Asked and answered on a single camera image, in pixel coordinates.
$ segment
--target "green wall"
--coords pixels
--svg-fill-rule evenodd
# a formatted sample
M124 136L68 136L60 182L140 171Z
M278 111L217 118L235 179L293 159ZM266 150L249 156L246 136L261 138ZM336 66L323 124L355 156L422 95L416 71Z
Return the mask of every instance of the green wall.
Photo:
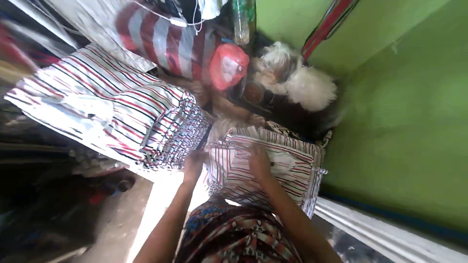
M468 231L466 10L448 2L345 80L323 191Z
M342 77L398 39L449 0L360 0L309 62ZM300 49L332 0L257 0L257 27Z
M331 0L257 0L257 27L299 49ZM322 190L468 231L466 0L361 0L309 62L344 77Z

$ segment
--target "person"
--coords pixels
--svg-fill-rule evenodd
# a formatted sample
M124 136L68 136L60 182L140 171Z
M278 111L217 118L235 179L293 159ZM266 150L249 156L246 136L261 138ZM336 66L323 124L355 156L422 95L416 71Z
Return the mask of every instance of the person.
M340 263L340 257L317 232L310 218L271 175L265 148L252 146L250 171L268 195L281 223L257 207L229 205L218 196L190 214L176 249L206 153L192 151L171 205L134 263L175 262L315 262Z

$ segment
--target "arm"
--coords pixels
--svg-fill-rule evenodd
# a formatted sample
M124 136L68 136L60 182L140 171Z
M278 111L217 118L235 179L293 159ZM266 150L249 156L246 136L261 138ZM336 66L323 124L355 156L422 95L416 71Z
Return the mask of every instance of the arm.
M305 262L341 263L341 259L312 225L310 218L297 206L271 175L270 159L265 148L252 146L250 170L268 195L276 213Z
M192 151L187 156L182 184L133 263L172 262L204 159L205 153L198 151Z

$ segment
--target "white dog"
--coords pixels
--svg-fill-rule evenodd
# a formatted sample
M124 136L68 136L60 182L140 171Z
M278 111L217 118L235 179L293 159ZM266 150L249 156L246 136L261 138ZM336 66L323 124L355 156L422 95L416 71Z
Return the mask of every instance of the white dog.
M275 94L287 95L309 111L326 108L336 99L336 85L327 74L303 65L302 56L286 44L265 47L266 54L253 59L254 80Z

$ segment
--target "bag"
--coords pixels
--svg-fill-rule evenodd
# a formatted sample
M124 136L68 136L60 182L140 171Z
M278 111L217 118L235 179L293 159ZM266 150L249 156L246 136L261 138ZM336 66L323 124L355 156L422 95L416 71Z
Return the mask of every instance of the bag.
M164 15L156 7L153 12ZM132 2L115 21L124 47L177 76L211 83L209 66L221 37L203 23L196 34L193 26L179 27Z

